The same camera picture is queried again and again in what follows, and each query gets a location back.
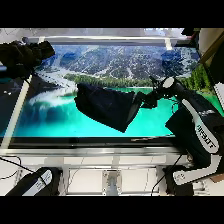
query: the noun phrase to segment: television screen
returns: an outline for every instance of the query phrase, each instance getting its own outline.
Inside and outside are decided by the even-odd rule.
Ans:
[[[161,99],[154,109],[140,109],[125,133],[98,123],[75,105],[77,83],[123,92],[149,93],[150,76],[175,75],[189,89],[222,107],[194,48],[165,46],[53,45],[54,56],[43,61],[32,78],[14,137],[146,137],[172,134],[166,121],[177,109]]]

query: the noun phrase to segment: metal bracket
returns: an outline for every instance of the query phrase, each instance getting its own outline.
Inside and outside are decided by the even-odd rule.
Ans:
[[[102,176],[102,193],[104,196],[119,196],[122,193],[120,170],[104,170]]]

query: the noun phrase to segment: mountain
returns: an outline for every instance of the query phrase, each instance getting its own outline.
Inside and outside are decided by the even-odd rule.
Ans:
[[[85,74],[95,77],[159,79],[165,75],[188,77],[199,60],[195,49],[161,46],[53,45],[56,55],[46,59],[39,72]]]

